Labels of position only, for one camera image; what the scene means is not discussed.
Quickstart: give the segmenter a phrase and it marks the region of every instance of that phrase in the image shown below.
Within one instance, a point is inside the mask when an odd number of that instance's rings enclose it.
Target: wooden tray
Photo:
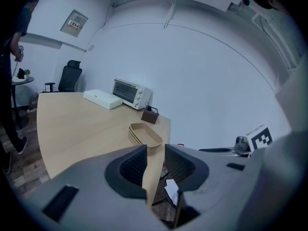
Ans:
[[[128,136],[132,136],[138,144],[146,144],[148,150],[161,145],[163,139],[145,123],[132,123]]]
[[[132,135],[130,129],[128,130],[128,139],[133,145],[141,145],[141,142],[137,141],[135,136]]]

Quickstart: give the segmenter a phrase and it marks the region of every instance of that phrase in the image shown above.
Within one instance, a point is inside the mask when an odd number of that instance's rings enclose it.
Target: potted plant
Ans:
[[[30,74],[30,70],[29,69],[26,69],[24,71],[24,79],[28,79],[29,78],[29,74]]]

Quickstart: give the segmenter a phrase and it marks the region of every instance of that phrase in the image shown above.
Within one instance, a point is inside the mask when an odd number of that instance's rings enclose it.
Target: table leg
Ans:
[[[18,108],[16,105],[16,98],[15,98],[15,91],[16,86],[12,85],[12,95],[13,95],[13,102],[14,102],[14,111],[15,111],[15,120],[16,120],[16,129],[20,130],[26,127],[29,123],[28,117],[20,117],[18,113]]]

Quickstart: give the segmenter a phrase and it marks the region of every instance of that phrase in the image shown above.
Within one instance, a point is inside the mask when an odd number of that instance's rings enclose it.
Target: wooden desk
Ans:
[[[131,123],[144,122],[163,143],[148,152],[142,187],[151,206],[169,143],[171,122],[159,116],[155,125],[141,120],[142,111],[126,105],[104,109],[83,98],[81,92],[41,93],[38,97],[38,142],[51,178],[72,164],[97,155],[133,146],[128,139]]]

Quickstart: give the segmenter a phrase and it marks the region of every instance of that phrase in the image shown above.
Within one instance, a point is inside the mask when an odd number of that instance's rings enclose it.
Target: small brown box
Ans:
[[[158,116],[159,116],[158,110],[157,110],[157,113],[154,113],[153,111],[149,111],[148,108],[145,108],[145,110],[143,111],[141,120],[155,124]]]

